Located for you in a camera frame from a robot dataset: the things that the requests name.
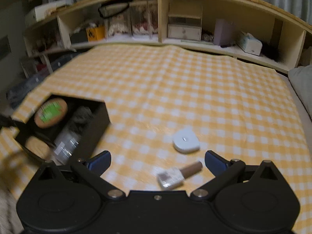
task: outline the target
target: round wooden lid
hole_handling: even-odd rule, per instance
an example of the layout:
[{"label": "round wooden lid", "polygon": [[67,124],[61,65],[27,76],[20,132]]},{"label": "round wooden lid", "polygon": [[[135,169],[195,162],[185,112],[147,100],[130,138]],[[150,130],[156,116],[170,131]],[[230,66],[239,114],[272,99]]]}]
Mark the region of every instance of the round wooden lid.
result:
[{"label": "round wooden lid", "polygon": [[25,147],[44,160],[48,160],[51,155],[49,146],[34,136],[27,139]]},{"label": "round wooden lid", "polygon": [[67,113],[67,104],[61,98],[53,98],[45,102],[35,114],[35,123],[45,129],[60,122]]}]

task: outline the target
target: blue fabric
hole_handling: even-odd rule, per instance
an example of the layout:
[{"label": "blue fabric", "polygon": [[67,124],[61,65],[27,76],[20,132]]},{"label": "blue fabric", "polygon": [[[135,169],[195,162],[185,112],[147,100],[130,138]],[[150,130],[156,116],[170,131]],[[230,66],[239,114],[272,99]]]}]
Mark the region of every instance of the blue fabric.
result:
[{"label": "blue fabric", "polygon": [[111,160],[110,152],[104,151],[94,158],[91,158],[87,168],[98,176],[101,176],[110,167]]},{"label": "blue fabric", "polygon": [[211,171],[215,176],[220,175],[227,169],[227,164],[222,162],[220,159],[216,158],[209,151],[205,154],[205,164],[206,167]]},{"label": "blue fabric", "polygon": [[[79,54],[81,54],[81,52],[65,54],[59,57],[54,62],[51,62],[52,70],[56,71]],[[13,109],[17,108],[23,102],[27,94],[43,82],[43,80],[49,75],[50,73],[48,69],[44,68],[37,74],[32,75],[30,78],[27,78],[23,82],[10,88],[6,93],[10,106]]]}]

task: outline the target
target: metal screw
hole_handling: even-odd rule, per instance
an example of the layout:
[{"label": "metal screw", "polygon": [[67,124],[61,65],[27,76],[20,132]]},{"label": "metal screw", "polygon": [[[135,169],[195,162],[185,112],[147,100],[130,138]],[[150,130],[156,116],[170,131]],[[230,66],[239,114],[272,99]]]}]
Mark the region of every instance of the metal screw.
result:
[{"label": "metal screw", "polygon": [[208,191],[205,189],[196,189],[193,194],[198,198],[202,198],[208,195]]},{"label": "metal screw", "polygon": [[160,200],[162,199],[162,196],[161,196],[161,195],[155,195],[155,196],[154,196],[154,199],[155,199],[156,201],[160,201]]},{"label": "metal screw", "polygon": [[118,198],[118,197],[121,197],[124,193],[119,189],[113,189],[113,190],[109,190],[107,194],[109,197]]}]

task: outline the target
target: white box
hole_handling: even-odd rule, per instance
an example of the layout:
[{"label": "white box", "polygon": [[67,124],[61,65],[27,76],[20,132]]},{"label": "white box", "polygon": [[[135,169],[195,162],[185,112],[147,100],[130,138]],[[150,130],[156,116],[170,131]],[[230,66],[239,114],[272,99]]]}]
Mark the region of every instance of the white box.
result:
[{"label": "white box", "polygon": [[302,66],[312,65],[312,46],[302,52],[299,63]]},{"label": "white box", "polygon": [[245,53],[260,55],[262,43],[250,33],[240,32],[237,45],[243,49]]},{"label": "white box", "polygon": [[49,16],[51,10],[56,9],[58,7],[62,7],[66,5],[66,0],[58,0],[55,2],[43,4],[33,8],[26,16],[25,16],[25,25],[29,27],[36,22],[39,22]]},{"label": "white box", "polygon": [[197,26],[168,24],[168,38],[200,41],[201,31],[202,28]]}]

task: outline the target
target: black box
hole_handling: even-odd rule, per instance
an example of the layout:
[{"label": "black box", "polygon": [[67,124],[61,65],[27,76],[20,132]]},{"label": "black box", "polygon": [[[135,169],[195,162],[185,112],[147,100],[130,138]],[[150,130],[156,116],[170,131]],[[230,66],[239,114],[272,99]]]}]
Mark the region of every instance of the black box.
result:
[{"label": "black box", "polygon": [[71,44],[88,42],[88,35],[86,30],[81,30],[80,32],[74,33],[69,38],[71,39]]},{"label": "black box", "polygon": [[21,128],[19,128],[20,132],[16,136],[15,140],[27,153],[29,153],[29,150],[25,147],[25,144],[27,139],[31,136],[43,139],[43,141],[48,145],[53,145],[54,140],[62,131],[62,129],[66,126],[67,122],[71,119],[74,112],[80,106],[86,106],[90,108],[91,112],[94,114],[94,117],[83,131],[82,137],[79,140],[79,144],[74,150],[72,156],[69,158],[67,164],[70,164],[77,159],[87,160],[91,157],[94,149],[96,148],[96,145],[98,144],[102,135],[110,124],[110,118],[107,113],[106,105],[104,102],[59,95],[51,95],[46,101],[57,97],[65,100],[65,102],[67,103],[68,111],[65,117],[54,126],[42,129],[35,124],[35,112],[34,115],[31,116],[31,118],[28,120],[28,122]]}]

